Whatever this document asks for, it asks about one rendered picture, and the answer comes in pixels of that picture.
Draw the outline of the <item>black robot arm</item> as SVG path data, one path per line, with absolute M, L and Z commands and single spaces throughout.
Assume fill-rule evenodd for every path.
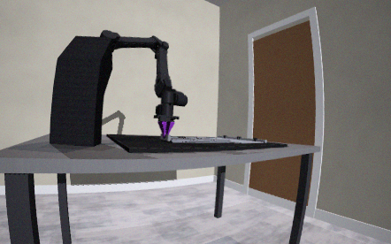
M 170 80 L 167 64 L 168 42 L 162 42 L 154 35 L 149 38 L 124 37 L 109 30 L 103 30 L 100 37 L 112 38 L 112 52 L 121 48 L 150 48 L 155 53 L 155 59 L 157 60 L 157 77 L 155 84 L 157 98 L 161 98 L 161 103 L 167 103 L 167 105 L 170 105 L 170 103 L 182 107 L 187 105 L 188 97 L 182 92 L 172 88 L 172 81 Z

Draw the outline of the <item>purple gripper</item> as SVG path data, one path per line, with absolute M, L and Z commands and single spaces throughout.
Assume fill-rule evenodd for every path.
M 154 115 L 154 118 L 158 118 L 158 125 L 164 138 L 172 130 L 174 120 L 180 117 L 173 116 L 173 104 L 170 103 L 170 105 L 167 105 L 167 103 L 161 103 L 160 115 Z

